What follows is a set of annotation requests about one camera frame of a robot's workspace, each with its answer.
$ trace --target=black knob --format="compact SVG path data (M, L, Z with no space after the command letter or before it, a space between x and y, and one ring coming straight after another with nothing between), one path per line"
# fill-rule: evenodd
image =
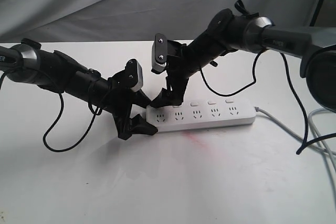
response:
M41 49L41 44L39 42L33 41L31 39L23 38L21 44L26 44L31 46L34 49Z

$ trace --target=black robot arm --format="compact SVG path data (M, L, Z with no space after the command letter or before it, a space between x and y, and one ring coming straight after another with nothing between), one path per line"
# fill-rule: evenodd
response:
M107 80L60 51L46 52L29 39L11 49L0 47L0 70L15 82L31 83L55 93L66 92L113 114L118 137L153 135L158 130L139 114L130 118L132 105L146 108L151 100L142 92L142 68L135 59Z
M271 49L302 59L300 76L306 78L312 96L336 112L336 28L281 28L246 11L241 1L235 7L241 16L233 15L230 9L220 11L188 46L156 34L152 72L167 72L167 88L151 105L180 105L189 77L209 63L216 66L218 56L237 50L259 53Z

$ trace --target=white backdrop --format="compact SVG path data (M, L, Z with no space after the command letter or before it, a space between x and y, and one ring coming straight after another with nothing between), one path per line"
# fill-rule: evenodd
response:
M0 41L194 39L236 0L0 0ZM277 25L305 25L316 0L243 0Z

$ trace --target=white power strip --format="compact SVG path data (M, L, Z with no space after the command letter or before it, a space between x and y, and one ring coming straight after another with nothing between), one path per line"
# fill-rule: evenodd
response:
M255 117L255 108L242 98L185 101L181 106L146 110L147 122L159 132L252 124Z

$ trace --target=white table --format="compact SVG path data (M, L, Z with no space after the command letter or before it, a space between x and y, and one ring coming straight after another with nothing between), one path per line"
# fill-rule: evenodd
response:
M47 43L107 78L131 58L143 68L153 99L165 75L150 72L152 42ZM232 92L251 81L254 55L237 52L207 66L210 85ZM308 111L319 108L300 60L288 57ZM241 95L303 135L303 118L279 54L261 56L257 84ZM185 99L211 99L200 74ZM259 116L251 126L116 138L112 115L98 117L74 150L52 153L42 135L59 110L56 94L5 80L0 92L0 223L335 223L335 203L320 154ZM65 94L65 112L50 134L54 148L72 145L91 119L87 104ZM321 132L335 131L335 115ZM336 141L329 141L336 149Z

